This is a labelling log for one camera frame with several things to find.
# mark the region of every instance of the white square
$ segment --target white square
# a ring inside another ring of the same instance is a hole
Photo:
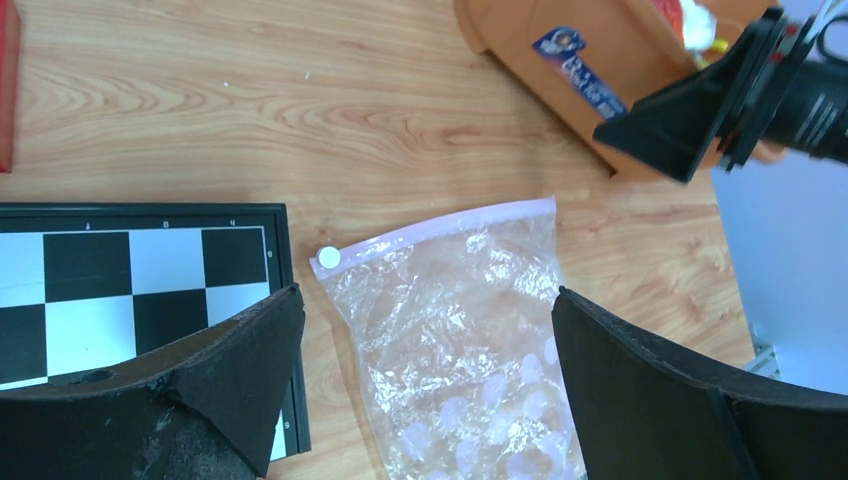
[[[135,358],[132,296],[48,303],[45,314],[48,376]]]
[[[44,303],[44,236],[0,233],[0,308]]]
[[[274,429],[274,445],[271,447],[271,461],[277,461],[286,457],[286,429],[283,423],[283,412],[277,418],[277,426]]]
[[[207,288],[206,313],[209,316],[209,326],[228,320],[264,300],[268,295],[271,295],[271,287],[267,283]]]
[[[200,229],[130,231],[134,295],[195,290],[206,286]]]
[[[17,382],[9,382],[0,385],[0,390],[12,390],[13,388],[31,387],[33,385],[41,385],[47,383],[47,377],[29,378],[26,380],[18,380]]]

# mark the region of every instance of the plastic bag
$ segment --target plastic bag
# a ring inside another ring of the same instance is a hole
[[[551,325],[556,201],[429,220],[312,267],[353,333],[392,479],[567,479],[585,469]]]

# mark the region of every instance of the red object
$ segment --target red object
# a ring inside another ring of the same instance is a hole
[[[683,7],[680,0],[654,0],[654,6],[671,24],[677,38],[683,41]]]
[[[0,172],[12,171],[21,17],[12,0],[0,0]]]

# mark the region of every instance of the red box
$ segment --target red box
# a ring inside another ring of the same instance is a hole
[[[21,17],[12,0],[0,0],[0,173],[12,171]]]

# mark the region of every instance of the wooden table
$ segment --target wooden table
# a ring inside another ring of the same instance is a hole
[[[572,288],[714,358],[753,356],[709,178],[609,181],[468,51],[451,0],[19,8],[18,154],[0,200],[288,204],[313,451],[269,478],[384,476],[348,330],[307,259],[437,215],[556,195]]]

